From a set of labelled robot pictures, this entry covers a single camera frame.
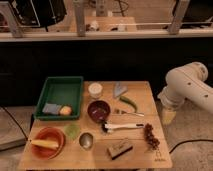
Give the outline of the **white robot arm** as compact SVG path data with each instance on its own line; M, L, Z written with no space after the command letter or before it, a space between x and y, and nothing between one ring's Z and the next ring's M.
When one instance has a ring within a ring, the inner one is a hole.
M208 69L200 62L173 68L166 74L166 86L158 94L164 125L172 122L186 99L213 114L213 88L205 83L207 78Z

